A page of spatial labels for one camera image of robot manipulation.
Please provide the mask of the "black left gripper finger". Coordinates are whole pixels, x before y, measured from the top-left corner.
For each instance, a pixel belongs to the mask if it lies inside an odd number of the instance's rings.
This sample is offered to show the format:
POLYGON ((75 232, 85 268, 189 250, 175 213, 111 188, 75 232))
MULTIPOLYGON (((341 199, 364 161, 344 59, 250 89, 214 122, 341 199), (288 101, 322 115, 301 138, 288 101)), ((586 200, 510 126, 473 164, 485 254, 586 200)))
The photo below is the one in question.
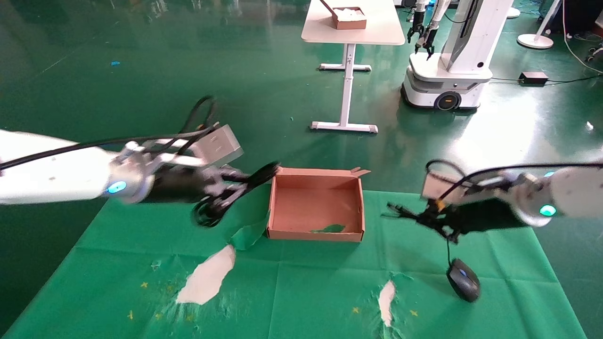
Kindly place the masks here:
POLYGON ((207 188, 206 203, 209 206, 226 206, 232 205, 238 198, 243 196, 247 191, 246 186, 221 186, 214 188, 207 188))
POLYGON ((230 185, 232 183, 249 185, 249 174, 241 172, 236 168, 218 168, 218 178, 220 183, 230 185))

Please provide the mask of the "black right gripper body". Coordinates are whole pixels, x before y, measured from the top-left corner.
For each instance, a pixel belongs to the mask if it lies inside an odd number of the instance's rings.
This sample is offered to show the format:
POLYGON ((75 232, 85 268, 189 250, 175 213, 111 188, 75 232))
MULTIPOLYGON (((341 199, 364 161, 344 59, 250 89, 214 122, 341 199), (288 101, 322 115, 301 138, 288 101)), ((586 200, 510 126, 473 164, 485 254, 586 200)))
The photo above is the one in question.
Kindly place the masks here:
POLYGON ((448 206, 447 223, 458 234, 528 227, 506 202, 498 199, 448 206))

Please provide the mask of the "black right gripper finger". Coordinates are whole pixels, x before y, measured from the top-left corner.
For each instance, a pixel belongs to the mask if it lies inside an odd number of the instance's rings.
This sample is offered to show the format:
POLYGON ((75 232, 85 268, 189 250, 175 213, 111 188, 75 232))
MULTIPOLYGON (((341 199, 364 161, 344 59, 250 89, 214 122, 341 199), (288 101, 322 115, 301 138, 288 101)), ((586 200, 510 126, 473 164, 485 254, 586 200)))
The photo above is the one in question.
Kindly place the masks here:
POLYGON ((425 210, 420 214, 416 214, 405 206, 394 204, 393 202, 388 202, 387 208, 397 218, 411 219, 417 223, 437 223, 443 211, 443 202, 429 202, 425 210))
POLYGON ((448 223, 446 218, 426 218, 424 219, 424 226, 429 229, 435 230, 445 240, 458 244, 459 236, 461 235, 460 230, 448 223))

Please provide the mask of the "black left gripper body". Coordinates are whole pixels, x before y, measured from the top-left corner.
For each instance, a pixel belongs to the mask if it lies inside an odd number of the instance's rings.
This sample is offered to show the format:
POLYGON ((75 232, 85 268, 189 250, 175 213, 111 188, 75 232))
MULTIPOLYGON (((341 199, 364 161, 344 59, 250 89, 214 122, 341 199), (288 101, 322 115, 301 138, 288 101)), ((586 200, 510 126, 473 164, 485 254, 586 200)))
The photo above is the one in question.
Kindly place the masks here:
POLYGON ((223 195, 223 182, 212 169, 168 168, 155 180, 141 203, 194 203, 223 195))

